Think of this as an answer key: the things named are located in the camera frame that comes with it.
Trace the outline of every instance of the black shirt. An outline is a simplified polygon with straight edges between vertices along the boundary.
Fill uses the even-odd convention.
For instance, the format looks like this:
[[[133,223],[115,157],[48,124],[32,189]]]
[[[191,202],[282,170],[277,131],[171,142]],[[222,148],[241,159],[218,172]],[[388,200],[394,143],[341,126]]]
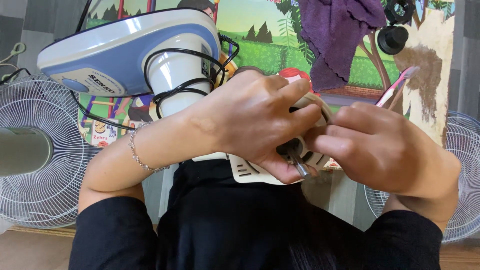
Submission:
[[[114,197],[77,218],[69,269],[440,269],[442,232],[396,210],[365,232],[317,208],[300,184],[239,184],[226,160],[175,172],[157,233],[145,205]]]

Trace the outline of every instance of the pink toothbrush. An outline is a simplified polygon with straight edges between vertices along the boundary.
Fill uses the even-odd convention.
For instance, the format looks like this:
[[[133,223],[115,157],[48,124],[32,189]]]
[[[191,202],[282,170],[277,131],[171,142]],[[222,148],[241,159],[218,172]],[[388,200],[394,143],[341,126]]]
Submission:
[[[417,72],[418,69],[420,69],[420,67],[413,66],[404,70],[402,74],[400,74],[398,80],[395,81],[395,83],[387,91],[385,91],[382,98],[375,105],[378,107],[382,107],[385,102],[387,102],[392,97],[393,91],[395,91],[395,88],[398,86],[398,84],[405,79],[410,79],[415,74],[415,72]]]

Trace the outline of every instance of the silver bracelet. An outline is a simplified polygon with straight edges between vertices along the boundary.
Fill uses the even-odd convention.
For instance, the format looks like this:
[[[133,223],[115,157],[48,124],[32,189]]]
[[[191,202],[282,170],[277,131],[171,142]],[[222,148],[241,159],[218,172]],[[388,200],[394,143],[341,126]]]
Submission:
[[[138,164],[140,164],[142,166],[142,168],[144,168],[145,170],[149,170],[151,172],[160,172],[160,171],[163,171],[165,169],[169,169],[170,166],[166,166],[166,167],[163,167],[163,168],[156,168],[156,169],[152,169],[150,168],[148,165],[146,164],[143,164],[139,159],[138,159],[138,156],[135,154],[135,145],[133,144],[133,137],[135,137],[135,135],[137,134],[137,131],[139,129],[141,129],[142,127],[148,125],[148,124],[151,124],[153,123],[153,121],[150,121],[148,123],[141,123],[140,125],[138,125],[138,127],[132,131],[132,133],[130,134],[130,143],[128,144],[128,146],[130,146],[130,150],[132,151],[132,159],[136,162],[138,162]]]

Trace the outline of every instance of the fan guard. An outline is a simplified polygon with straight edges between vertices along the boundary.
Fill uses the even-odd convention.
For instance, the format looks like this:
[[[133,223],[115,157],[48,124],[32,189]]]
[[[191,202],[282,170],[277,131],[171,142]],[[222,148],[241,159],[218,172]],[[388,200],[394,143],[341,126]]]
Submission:
[[[100,149],[80,135],[69,90],[43,74],[17,79],[0,87],[0,115],[0,127],[36,128],[53,145],[44,168],[0,177],[0,218],[32,228],[74,223],[86,166]]]
[[[458,206],[448,221],[443,243],[458,241],[480,231],[480,122],[449,111],[445,149],[462,163],[458,179]],[[373,214],[382,214],[390,194],[365,186],[365,196]]]

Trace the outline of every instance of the red-haired cartoon girl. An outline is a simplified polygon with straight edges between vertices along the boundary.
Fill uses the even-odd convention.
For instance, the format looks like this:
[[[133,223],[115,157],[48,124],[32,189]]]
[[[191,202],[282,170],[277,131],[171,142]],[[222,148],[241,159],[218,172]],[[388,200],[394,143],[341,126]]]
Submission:
[[[284,77],[288,80],[289,83],[295,82],[296,80],[300,79],[307,79],[310,82],[310,92],[320,96],[320,94],[315,93],[312,90],[312,82],[310,81],[310,76],[305,71],[301,71],[298,68],[286,68],[281,70],[278,75]]]

